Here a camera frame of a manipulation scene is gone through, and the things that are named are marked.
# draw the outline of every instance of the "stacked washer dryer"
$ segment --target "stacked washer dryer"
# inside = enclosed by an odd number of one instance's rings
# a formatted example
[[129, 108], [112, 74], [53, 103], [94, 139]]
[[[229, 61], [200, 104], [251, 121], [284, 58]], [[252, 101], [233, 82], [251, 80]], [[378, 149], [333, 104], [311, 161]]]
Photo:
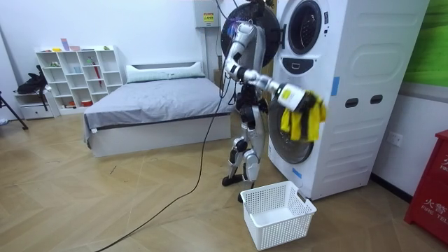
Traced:
[[364, 186], [382, 142], [429, 0], [278, 0], [282, 45], [273, 77], [313, 90], [328, 117], [315, 143], [269, 115], [268, 155], [313, 200]]

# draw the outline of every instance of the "green panel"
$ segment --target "green panel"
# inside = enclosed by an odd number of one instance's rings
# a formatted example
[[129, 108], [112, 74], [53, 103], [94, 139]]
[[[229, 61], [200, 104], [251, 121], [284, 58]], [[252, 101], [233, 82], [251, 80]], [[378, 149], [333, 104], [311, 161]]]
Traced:
[[430, 0], [404, 81], [448, 87], [448, 0]]

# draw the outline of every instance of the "red cabinet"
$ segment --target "red cabinet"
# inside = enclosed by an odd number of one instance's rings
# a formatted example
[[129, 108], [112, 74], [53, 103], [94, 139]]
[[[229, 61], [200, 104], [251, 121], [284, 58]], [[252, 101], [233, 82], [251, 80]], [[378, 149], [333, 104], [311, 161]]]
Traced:
[[405, 221], [416, 223], [448, 244], [448, 130], [435, 136], [437, 143]]

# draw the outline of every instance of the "washing machine door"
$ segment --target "washing machine door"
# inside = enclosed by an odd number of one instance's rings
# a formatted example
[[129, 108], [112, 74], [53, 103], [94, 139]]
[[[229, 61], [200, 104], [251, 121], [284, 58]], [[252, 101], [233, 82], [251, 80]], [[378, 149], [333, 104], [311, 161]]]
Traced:
[[269, 135], [272, 145], [279, 156], [290, 164], [299, 164], [304, 162], [313, 151], [313, 142], [292, 141], [288, 133], [282, 132], [281, 117], [285, 108], [280, 105], [277, 98], [271, 101], [269, 107]]
[[322, 14], [319, 5], [306, 0], [295, 8], [288, 28], [288, 42], [297, 55], [308, 53], [321, 33]]

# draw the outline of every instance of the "gray bedsheet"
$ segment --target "gray bedsheet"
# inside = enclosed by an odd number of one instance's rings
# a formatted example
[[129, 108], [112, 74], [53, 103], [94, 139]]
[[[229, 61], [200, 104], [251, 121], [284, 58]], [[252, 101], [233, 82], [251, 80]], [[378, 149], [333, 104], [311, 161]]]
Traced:
[[[114, 125], [157, 123], [214, 114], [219, 89], [206, 78], [159, 80], [126, 84], [84, 112], [84, 142], [91, 130]], [[232, 90], [221, 102], [219, 113], [229, 113]]]

